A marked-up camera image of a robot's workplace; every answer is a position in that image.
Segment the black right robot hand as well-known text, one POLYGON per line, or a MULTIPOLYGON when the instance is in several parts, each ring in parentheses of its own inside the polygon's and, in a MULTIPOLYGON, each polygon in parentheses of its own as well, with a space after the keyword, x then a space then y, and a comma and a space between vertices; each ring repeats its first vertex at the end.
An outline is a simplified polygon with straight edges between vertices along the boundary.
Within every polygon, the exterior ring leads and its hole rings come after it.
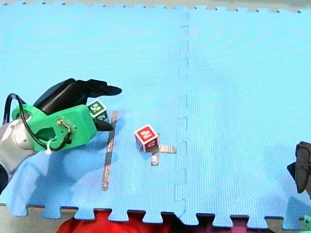
POLYGON ((301 141, 295 149, 296 161, 287 166, 295 181, 297 192, 306 191, 311 196, 311 144, 301 141))

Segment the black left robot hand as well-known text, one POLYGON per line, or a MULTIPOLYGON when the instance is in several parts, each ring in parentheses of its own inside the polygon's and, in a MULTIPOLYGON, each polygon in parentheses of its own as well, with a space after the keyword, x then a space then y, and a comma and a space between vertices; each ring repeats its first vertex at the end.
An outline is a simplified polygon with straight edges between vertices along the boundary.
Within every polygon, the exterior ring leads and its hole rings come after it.
POLYGON ((86 105, 88 98, 115 96, 121 92, 121 88, 108 85, 105 81, 70 78, 50 87, 33 106, 46 115, 51 115, 71 107, 86 105))

